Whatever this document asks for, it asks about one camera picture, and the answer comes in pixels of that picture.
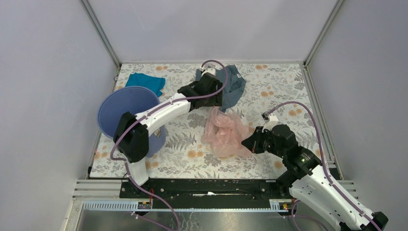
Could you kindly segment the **pink plastic trash bag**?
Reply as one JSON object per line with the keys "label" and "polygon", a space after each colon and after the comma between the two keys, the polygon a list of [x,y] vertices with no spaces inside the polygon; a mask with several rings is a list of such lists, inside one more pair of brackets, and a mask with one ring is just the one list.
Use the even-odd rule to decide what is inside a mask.
{"label": "pink plastic trash bag", "polygon": [[231,155],[248,158],[251,151],[242,145],[242,141],[252,135],[254,129],[245,125],[235,114],[226,114],[218,107],[209,111],[201,142],[210,146],[215,157],[225,158]]}

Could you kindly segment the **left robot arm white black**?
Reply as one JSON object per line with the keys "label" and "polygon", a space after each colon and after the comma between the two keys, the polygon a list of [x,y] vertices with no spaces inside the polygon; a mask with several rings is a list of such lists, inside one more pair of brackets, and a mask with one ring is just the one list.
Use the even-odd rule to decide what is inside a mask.
{"label": "left robot arm white black", "polygon": [[125,158],[127,175],[132,179],[131,192],[138,198],[149,193],[149,174],[145,158],[150,150],[149,138],[172,119],[201,107],[220,106],[224,83],[209,72],[199,80],[183,86],[177,93],[151,109],[138,114],[122,114],[113,141],[114,150]]}

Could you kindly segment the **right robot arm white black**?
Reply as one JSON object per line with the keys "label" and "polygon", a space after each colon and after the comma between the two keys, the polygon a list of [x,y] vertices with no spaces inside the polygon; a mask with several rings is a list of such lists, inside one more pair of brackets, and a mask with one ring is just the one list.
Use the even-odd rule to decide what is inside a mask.
{"label": "right robot arm white black", "polygon": [[258,126],[242,145],[254,154],[268,152],[282,158],[287,170],[276,180],[278,196],[298,199],[335,230],[382,231],[388,223],[384,213],[366,208],[340,185],[312,151],[299,145],[287,125],[270,130]]}

